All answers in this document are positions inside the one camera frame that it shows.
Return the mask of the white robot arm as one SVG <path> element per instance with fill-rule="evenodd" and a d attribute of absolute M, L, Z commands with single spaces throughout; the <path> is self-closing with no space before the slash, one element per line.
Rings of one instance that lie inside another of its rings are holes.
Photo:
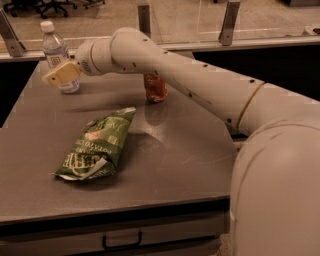
<path fill-rule="evenodd" d="M 232 256 L 320 256 L 320 103 L 169 52 L 134 28 L 85 42 L 44 76 L 155 75 L 246 137 L 230 196 Z"/>

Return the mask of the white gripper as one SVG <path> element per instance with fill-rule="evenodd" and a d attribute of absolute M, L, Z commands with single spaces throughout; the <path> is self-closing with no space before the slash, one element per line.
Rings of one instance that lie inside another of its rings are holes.
<path fill-rule="evenodd" d="M 81 71 L 89 76 L 101 76 L 111 72 L 113 64 L 110 40 L 102 38 L 85 41 L 78 47 L 75 53 L 75 61 L 77 63 L 67 60 L 49 70 L 42 76 L 42 81 L 45 84 L 58 86 L 79 78 Z"/>

